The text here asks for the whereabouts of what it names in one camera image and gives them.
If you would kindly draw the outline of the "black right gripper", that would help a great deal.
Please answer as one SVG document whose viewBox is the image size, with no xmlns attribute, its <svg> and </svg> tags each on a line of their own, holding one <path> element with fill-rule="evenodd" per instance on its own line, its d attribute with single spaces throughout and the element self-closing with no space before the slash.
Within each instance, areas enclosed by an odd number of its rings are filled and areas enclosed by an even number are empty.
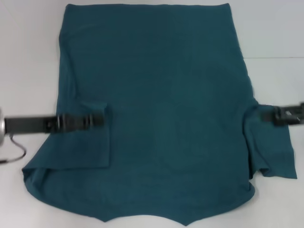
<svg viewBox="0 0 304 228">
<path fill-rule="evenodd" d="M 277 106 L 273 111 L 261 111 L 260 120 L 277 126 L 304 124 L 304 104 Z"/>
</svg>

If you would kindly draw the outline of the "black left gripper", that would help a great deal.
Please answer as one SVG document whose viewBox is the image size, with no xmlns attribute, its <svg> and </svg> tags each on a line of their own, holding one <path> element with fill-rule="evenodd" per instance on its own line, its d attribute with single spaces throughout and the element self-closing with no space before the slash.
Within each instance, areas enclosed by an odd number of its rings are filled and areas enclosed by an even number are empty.
<svg viewBox="0 0 304 228">
<path fill-rule="evenodd" d="M 5 117 L 5 133 L 57 133 L 59 131 L 88 130 L 104 125 L 102 114 L 73 116 Z"/>
</svg>

